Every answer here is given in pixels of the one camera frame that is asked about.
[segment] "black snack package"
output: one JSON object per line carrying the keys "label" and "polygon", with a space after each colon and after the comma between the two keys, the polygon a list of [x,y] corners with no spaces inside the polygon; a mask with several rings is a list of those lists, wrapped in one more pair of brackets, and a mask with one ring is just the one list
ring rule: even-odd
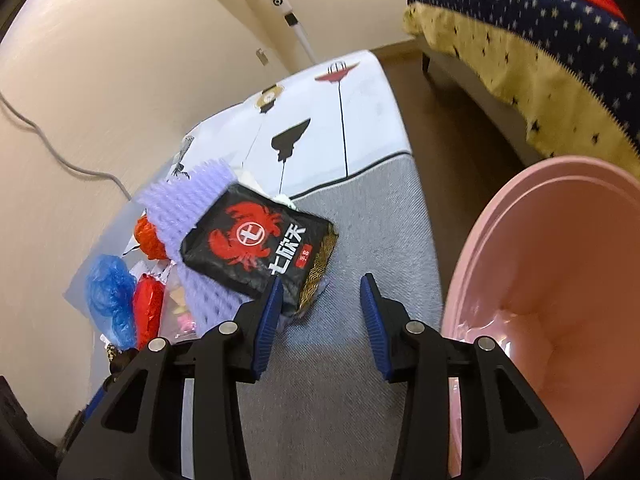
{"label": "black snack package", "polygon": [[232,184],[182,241],[187,267],[258,298],[272,274],[284,286],[282,313],[311,303],[338,235],[323,218]]}

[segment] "wooden floor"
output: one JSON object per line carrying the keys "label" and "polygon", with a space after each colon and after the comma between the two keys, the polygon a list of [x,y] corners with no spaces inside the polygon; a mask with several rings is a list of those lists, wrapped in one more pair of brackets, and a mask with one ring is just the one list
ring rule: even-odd
{"label": "wooden floor", "polygon": [[478,215],[523,165],[470,97],[420,53],[382,60],[420,173],[438,253],[443,299]]}

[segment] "power cord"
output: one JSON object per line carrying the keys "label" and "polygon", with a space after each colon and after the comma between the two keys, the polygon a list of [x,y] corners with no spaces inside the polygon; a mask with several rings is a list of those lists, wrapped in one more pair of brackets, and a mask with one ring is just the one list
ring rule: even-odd
{"label": "power cord", "polygon": [[44,142],[44,145],[49,150],[49,153],[51,155],[53,155],[53,157],[60,164],[62,164],[63,166],[69,168],[70,170],[77,171],[78,173],[82,173],[82,174],[89,175],[89,176],[96,176],[98,178],[108,178],[109,180],[113,180],[114,183],[116,184],[116,186],[118,186],[120,188],[122,194],[125,197],[127,197],[127,200],[131,200],[131,193],[129,193],[127,188],[124,187],[124,184],[120,181],[120,179],[117,176],[115,176],[114,174],[111,174],[111,173],[105,173],[103,171],[86,170],[84,168],[80,168],[80,166],[76,166],[75,164],[72,164],[71,162],[66,160],[65,157],[63,157],[62,155],[60,155],[56,151],[56,149],[49,142],[49,139],[47,139],[47,136],[45,135],[45,133],[42,131],[42,128],[40,128],[36,123],[34,123],[29,118],[27,118],[24,115],[22,115],[18,110],[16,110],[14,108],[14,106],[9,101],[6,100],[4,95],[2,95],[2,92],[0,92],[0,102],[2,102],[2,104],[4,106],[6,106],[6,108],[14,116],[16,116],[18,119],[20,119],[23,123],[28,124],[31,128],[33,128],[33,131],[35,131],[38,134],[38,136],[40,137],[40,139],[42,140],[42,142]]}

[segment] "fan pole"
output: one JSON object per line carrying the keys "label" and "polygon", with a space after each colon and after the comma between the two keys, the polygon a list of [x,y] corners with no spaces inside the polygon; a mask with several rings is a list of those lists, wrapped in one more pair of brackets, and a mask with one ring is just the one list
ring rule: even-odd
{"label": "fan pole", "polygon": [[311,60],[311,63],[314,65],[318,64],[318,58],[314,53],[314,50],[311,48],[311,44],[309,43],[309,39],[306,36],[305,29],[302,27],[302,24],[296,18],[296,15],[293,13],[293,8],[288,0],[271,0],[271,3],[274,7],[278,9],[278,11],[283,15],[287,25],[293,29],[300,45],[306,52],[306,55]]}

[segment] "bed leg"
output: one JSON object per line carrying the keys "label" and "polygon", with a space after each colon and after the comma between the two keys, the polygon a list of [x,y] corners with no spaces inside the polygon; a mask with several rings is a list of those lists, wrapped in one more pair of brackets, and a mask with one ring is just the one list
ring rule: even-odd
{"label": "bed leg", "polygon": [[425,77],[428,76],[430,62],[431,62],[431,58],[423,52],[422,53],[422,73],[424,74]]}

